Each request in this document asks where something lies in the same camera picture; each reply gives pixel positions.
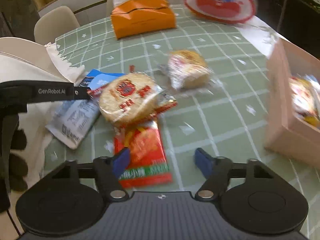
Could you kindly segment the red snack packet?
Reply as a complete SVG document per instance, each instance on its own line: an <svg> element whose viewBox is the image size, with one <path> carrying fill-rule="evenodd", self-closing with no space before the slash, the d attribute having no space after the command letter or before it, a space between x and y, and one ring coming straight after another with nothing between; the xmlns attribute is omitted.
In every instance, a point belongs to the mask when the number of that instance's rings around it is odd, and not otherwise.
<svg viewBox="0 0 320 240"><path fill-rule="evenodd" d="M130 150L130 162L119 181L124 188L172 182L157 120L122 129L114 137L114 152Z"/></svg>

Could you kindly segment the blue white snack packet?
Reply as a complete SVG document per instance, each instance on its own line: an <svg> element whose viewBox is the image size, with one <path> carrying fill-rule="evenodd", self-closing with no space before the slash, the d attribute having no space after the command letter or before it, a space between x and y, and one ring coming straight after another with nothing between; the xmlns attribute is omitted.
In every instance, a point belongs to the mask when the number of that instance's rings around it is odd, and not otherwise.
<svg viewBox="0 0 320 240"><path fill-rule="evenodd" d="M95 90L120 76L123 76L123 73L104 73L93 69L83 78L79 86ZM74 150L78 148L99 115L100 110L96 100L65 101L56 110L46 129L56 139Z"/></svg>

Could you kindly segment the round rice cracker packet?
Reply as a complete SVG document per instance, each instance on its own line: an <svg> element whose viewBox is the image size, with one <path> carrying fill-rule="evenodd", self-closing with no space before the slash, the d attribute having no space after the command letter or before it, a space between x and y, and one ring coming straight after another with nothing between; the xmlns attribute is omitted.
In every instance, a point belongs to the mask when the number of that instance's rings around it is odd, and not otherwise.
<svg viewBox="0 0 320 240"><path fill-rule="evenodd" d="M177 106L176 99L144 72L129 66L129 73L88 91L102 116L114 126L124 128L149 121Z"/></svg>

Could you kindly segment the golden round cake packet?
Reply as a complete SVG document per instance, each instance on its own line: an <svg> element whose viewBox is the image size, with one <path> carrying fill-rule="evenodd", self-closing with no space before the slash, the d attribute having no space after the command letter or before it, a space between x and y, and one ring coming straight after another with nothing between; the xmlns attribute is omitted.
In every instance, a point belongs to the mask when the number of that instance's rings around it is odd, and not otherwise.
<svg viewBox="0 0 320 240"><path fill-rule="evenodd" d="M212 91L222 87L205 59L194 50L158 52L157 66L173 92Z"/></svg>

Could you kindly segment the white canvas tote bag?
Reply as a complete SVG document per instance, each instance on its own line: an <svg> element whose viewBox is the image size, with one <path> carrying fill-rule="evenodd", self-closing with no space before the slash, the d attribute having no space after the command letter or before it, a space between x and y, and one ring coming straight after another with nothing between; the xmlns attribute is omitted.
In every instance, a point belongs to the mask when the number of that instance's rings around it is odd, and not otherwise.
<svg viewBox="0 0 320 240"><path fill-rule="evenodd" d="M1 212L10 209L12 191L39 180L54 108L88 97L75 87L84 66L73 67L57 49L55 43L1 38Z"/></svg>

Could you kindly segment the pink cardboard box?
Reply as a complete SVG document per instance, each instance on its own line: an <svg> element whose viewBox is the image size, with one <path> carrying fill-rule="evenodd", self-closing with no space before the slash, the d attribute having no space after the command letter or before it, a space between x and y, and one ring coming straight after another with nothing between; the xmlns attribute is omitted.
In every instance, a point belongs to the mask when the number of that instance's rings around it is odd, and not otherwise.
<svg viewBox="0 0 320 240"><path fill-rule="evenodd" d="M280 38L267 61L269 99L264 146L319 168L319 126L303 120L294 109L291 78L319 79L319 59Z"/></svg>

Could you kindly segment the green grid tablecloth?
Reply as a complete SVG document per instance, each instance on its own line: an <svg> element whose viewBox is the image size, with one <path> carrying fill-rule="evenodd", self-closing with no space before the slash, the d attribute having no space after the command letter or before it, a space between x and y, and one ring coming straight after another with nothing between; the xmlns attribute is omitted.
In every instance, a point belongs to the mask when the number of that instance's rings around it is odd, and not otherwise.
<svg viewBox="0 0 320 240"><path fill-rule="evenodd" d="M253 18L225 25L175 6L176 28L117 39L110 18L60 34L57 49L73 66L104 73L144 72L177 105L158 126L172 180L146 191L195 192L204 182L194 164L203 148L237 163L254 158L277 172L309 204L302 233L319 239L319 170L264 148L269 96L267 57L275 31Z"/></svg>

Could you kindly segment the orange tissue box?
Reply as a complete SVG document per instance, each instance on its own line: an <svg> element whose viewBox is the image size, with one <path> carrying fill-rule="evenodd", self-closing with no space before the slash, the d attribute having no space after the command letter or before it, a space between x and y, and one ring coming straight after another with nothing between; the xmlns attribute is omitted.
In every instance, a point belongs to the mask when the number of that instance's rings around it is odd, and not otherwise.
<svg viewBox="0 0 320 240"><path fill-rule="evenodd" d="M129 0L112 10L111 21L117 39L176 27L166 0Z"/></svg>

